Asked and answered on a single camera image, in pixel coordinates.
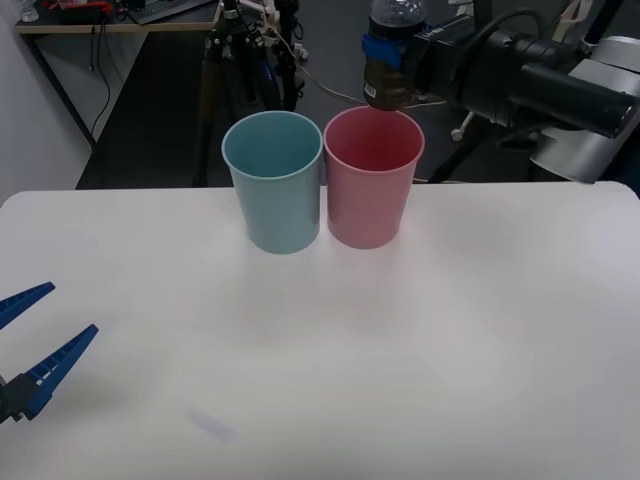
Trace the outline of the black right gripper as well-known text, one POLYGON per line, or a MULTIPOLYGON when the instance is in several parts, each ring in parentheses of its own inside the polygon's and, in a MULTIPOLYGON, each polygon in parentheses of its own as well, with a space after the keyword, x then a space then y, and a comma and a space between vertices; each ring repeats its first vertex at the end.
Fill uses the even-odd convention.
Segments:
POLYGON ((463 105, 463 85, 477 42, 425 40, 412 35, 399 39, 362 36, 362 51, 392 69, 403 69, 407 58, 407 87, 411 99, 432 96, 463 105))

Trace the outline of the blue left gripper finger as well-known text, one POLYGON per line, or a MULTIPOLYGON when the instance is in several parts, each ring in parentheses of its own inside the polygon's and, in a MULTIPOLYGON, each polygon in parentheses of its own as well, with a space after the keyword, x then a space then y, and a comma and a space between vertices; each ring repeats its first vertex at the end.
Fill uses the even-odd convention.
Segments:
POLYGON ((90 325, 30 370, 1 386, 1 422, 31 421, 51 400, 54 391, 99 332, 90 325))
POLYGON ((52 282, 29 288, 0 301, 0 329, 5 328, 55 289, 52 282))

